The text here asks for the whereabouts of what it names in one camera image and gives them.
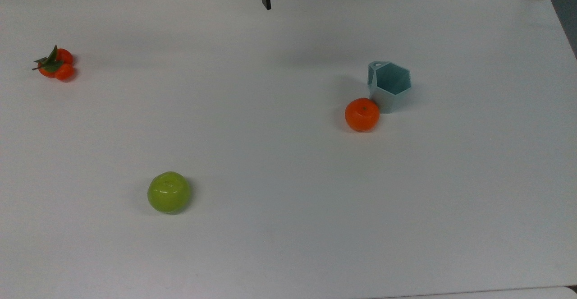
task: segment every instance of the orange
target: orange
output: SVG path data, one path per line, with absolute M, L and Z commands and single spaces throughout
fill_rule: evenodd
M 70 63 L 65 63 L 58 68 L 54 77 L 60 81 L 66 81 L 72 77 L 75 72 L 76 70 L 74 70 L 74 67 L 72 67 Z
M 43 74 L 43 75 L 45 75 L 46 77 L 48 77 L 48 78 L 54 78 L 54 76 L 56 75 L 56 73 L 49 73 L 49 72 L 46 71 L 45 69 L 40 68 L 41 65 L 42 65 L 41 63 L 38 64 L 38 71 L 39 71 L 41 74 Z
M 344 118 L 351 129 L 366 132 L 374 128 L 379 122 L 381 112 L 375 102 L 369 98 L 359 98 L 347 105 L 344 110 Z
M 64 63 L 72 64 L 74 62 L 74 57 L 66 49 L 58 49 L 56 51 L 56 61 L 64 61 Z

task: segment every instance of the red fruit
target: red fruit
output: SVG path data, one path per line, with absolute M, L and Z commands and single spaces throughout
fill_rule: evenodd
M 70 52 L 68 52 L 68 50 L 66 49 L 58 49 L 56 51 L 56 61 L 64 61 L 64 63 L 68 63 L 68 64 L 73 64 L 74 63 L 74 57 L 72 56 L 72 54 Z
M 74 67 L 70 63 L 65 63 L 58 68 L 54 77 L 60 81 L 65 81 L 72 77 L 75 72 L 76 70 L 74 70 Z
M 41 65 L 42 65 L 41 63 L 38 64 L 38 71 L 39 71 L 41 74 L 43 74 L 43 75 L 45 75 L 46 77 L 48 77 L 48 78 L 54 78 L 54 76 L 56 75 L 56 73 L 49 73 L 48 71 L 40 68 Z

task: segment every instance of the green leaf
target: green leaf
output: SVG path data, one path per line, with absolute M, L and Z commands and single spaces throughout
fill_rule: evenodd
M 56 60 L 56 54 L 58 54 L 58 47 L 54 46 L 54 50 L 52 50 L 52 52 L 50 52 L 50 55 L 47 57 L 46 60 L 44 60 L 43 64 L 55 61 Z
M 54 73 L 60 68 L 60 66 L 63 63 L 64 63 L 63 60 L 47 62 L 46 64 L 42 64 L 41 68 L 44 69 L 45 71 L 48 71 L 49 73 Z

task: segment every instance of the light blue cup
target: light blue cup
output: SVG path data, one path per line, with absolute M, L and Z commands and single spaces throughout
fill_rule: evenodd
M 369 91 L 371 100 L 381 113 L 394 111 L 411 88 L 409 71 L 389 61 L 373 61 L 369 64 Z

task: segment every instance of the green apple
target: green apple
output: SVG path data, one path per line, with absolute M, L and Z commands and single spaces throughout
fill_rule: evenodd
M 177 212 L 190 200 L 190 185 L 179 173 L 168 171 L 155 177 L 148 187 L 148 202 L 162 213 Z

